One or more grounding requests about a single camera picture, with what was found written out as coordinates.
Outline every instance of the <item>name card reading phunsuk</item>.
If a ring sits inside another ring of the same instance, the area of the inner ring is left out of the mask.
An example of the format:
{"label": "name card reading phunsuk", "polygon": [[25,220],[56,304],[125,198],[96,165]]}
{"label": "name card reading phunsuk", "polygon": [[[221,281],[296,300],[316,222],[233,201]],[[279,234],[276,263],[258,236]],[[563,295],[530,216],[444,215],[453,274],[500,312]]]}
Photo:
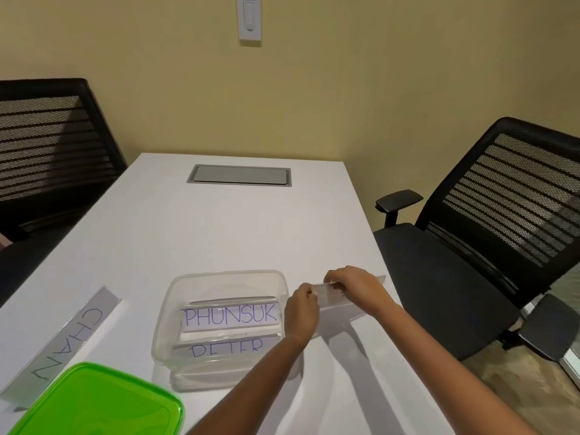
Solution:
{"label": "name card reading phunsuk", "polygon": [[274,347],[281,339],[279,334],[268,336],[244,337],[242,339],[214,340],[174,346],[173,358],[198,359],[235,354],[264,353]]}
{"label": "name card reading phunsuk", "polygon": [[0,393],[4,400],[30,407],[79,348],[116,307],[120,299],[105,285]]}
{"label": "name card reading phunsuk", "polygon": [[278,302],[182,308],[182,331],[246,328],[280,323]]}

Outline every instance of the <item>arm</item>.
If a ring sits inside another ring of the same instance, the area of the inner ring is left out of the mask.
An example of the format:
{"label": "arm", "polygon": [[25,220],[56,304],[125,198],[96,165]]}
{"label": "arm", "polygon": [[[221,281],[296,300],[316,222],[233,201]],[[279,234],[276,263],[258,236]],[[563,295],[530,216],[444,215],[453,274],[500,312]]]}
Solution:
{"label": "arm", "polygon": [[310,284],[302,284],[286,303],[286,336],[187,435],[255,434],[312,338],[318,314],[316,295]]}
{"label": "arm", "polygon": [[431,392],[458,435],[536,435],[537,433],[465,366],[431,337],[365,270],[330,270],[353,303],[381,324]]}

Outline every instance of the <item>white table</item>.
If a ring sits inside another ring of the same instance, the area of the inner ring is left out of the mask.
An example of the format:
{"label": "white table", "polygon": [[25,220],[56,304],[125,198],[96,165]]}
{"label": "white table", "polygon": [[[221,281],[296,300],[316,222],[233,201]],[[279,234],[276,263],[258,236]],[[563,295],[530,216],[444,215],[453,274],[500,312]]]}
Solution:
{"label": "white table", "polygon": [[[290,167],[292,187],[188,184],[196,163]],[[0,388],[103,284],[123,300],[69,366],[85,359],[168,387],[151,342],[173,278],[277,269],[292,292],[347,264],[387,274],[343,163],[142,154],[0,309]],[[261,433],[453,433],[372,318],[348,331],[310,342]],[[178,394],[182,433],[226,392]],[[22,415],[2,403],[0,433]]]}

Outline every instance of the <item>chair backrest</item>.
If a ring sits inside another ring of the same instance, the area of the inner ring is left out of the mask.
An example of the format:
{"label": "chair backrest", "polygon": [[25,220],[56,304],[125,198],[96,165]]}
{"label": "chair backrest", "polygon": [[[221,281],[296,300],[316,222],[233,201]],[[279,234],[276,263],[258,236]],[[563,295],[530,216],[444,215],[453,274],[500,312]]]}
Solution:
{"label": "chair backrest", "polygon": [[0,233],[72,226],[127,168],[84,79],[0,81]]}
{"label": "chair backrest", "polygon": [[580,139],[498,120],[416,223],[523,307],[580,260]]}

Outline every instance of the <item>light switch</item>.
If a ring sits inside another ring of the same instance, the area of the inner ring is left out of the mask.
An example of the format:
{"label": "light switch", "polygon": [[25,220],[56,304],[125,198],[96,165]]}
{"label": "light switch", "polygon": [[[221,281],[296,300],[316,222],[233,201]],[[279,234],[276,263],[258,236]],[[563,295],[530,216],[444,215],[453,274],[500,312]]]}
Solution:
{"label": "light switch", "polygon": [[247,31],[254,30],[253,3],[243,3],[243,25]]}
{"label": "light switch", "polygon": [[241,40],[262,40],[262,0],[237,0],[238,36]]}

